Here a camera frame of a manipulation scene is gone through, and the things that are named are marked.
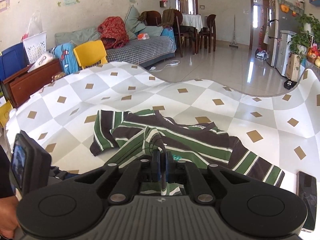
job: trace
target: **smartphone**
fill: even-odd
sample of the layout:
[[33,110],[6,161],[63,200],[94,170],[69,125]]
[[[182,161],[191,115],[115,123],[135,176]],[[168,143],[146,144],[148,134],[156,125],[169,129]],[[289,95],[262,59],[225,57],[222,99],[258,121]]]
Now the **smartphone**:
[[317,181],[316,178],[302,171],[298,172],[297,195],[304,201],[308,209],[306,222],[302,230],[312,232],[316,226],[317,213]]
[[22,196],[48,184],[50,165],[51,155],[20,131],[13,146],[9,178]]
[[22,189],[22,179],[26,163],[26,152],[18,140],[13,147],[11,170],[20,189]]

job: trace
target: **cabinet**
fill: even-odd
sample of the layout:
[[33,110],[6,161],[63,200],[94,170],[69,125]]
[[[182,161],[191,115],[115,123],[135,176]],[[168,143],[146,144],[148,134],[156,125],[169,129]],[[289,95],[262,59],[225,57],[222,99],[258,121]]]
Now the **cabinet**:
[[52,76],[62,71],[59,59],[54,59],[28,73],[30,67],[25,67],[3,81],[4,95],[10,100],[14,108],[21,106],[32,94],[51,83]]

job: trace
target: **yellow chair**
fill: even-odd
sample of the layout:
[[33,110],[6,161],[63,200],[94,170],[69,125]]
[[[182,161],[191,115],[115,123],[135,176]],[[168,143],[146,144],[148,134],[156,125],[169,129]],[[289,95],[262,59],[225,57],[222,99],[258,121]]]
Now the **yellow chair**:
[[9,121],[9,113],[12,110],[10,101],[7,101],[0,107],[0,125],[5,128],[5,125]]
[[102,41],[88,41],[73,49],[78,64],[82,69],[92,66],[101,60],[101,64],[108,63],[107,52]]

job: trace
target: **red floral cloth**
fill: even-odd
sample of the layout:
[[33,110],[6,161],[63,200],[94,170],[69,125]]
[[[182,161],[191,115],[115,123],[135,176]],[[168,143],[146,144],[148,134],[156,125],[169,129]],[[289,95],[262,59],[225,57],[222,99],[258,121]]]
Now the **red floral cloth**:
[[129,42],[124,22],[119,16],[105,19],[98,26],[98,32],[101,33],[101,40],[105,49],[121,48]]

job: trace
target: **play mat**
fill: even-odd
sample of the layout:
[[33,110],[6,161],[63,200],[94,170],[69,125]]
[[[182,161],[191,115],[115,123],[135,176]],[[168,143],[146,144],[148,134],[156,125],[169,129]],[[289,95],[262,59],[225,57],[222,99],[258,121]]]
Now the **play mat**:
[[[249,151],[284,171],[274,185],[279,182],[281,188],[296,192],[298,171],[320,181],[317,75],[306,69],[298,86],[287,94],[255,97],[204,79],[168,83],[137,65],[111,62],[68,75],[32,95],[10,113],[6,134],[12,148],[16,134],[24,130],[52,155],[52,165],[84,173],[102,166],[118,150],[98,156],[89,150],[99,110],[159,110],[178,124],[214,122],[219,130],[238,137]],[[319,221],[318,214],[316,230],[300,236],[317,239]]]

